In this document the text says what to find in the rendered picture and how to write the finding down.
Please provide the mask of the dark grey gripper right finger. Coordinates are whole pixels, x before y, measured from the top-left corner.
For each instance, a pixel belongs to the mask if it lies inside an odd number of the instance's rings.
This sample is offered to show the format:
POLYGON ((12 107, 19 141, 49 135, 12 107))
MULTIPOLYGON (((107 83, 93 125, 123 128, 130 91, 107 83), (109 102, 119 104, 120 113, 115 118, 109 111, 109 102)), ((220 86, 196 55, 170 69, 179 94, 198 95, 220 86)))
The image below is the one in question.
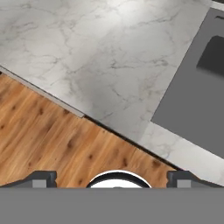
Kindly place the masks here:
POLYGON ((200 179, 190 171, 168 171, 166 177, 167 188, 222 188, 222 185, 200 179))

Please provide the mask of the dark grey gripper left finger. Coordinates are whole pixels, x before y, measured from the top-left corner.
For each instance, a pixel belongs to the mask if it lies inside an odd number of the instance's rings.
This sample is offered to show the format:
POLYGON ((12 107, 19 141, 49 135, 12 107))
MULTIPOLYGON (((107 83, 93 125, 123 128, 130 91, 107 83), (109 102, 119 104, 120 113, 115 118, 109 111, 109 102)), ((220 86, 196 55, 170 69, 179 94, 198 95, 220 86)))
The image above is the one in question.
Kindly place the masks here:
POLYGON ((34 171, 23 179, 0 185, 0 188, 55 188, 57 186, 56 179, 56 171, 34 171))

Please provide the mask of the white and black round thing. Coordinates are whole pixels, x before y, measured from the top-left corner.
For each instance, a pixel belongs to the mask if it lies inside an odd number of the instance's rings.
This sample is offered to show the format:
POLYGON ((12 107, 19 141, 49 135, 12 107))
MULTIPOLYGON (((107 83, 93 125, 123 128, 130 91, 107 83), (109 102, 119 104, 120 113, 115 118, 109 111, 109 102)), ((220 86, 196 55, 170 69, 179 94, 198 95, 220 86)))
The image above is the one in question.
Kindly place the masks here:
POLYGON ((151 185, 132 171, 110 170, 97 174, 87 188, 151 188, 151 185))

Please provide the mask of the grey sink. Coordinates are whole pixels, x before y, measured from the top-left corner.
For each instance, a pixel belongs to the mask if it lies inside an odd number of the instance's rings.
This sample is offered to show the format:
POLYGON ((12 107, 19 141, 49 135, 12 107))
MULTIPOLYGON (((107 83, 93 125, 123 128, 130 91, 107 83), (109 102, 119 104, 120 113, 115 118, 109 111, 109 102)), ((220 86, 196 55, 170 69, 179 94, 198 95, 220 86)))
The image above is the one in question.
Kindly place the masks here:
POLYGON ((224 10, 206 14, 152 121, 224 158, 224 10))

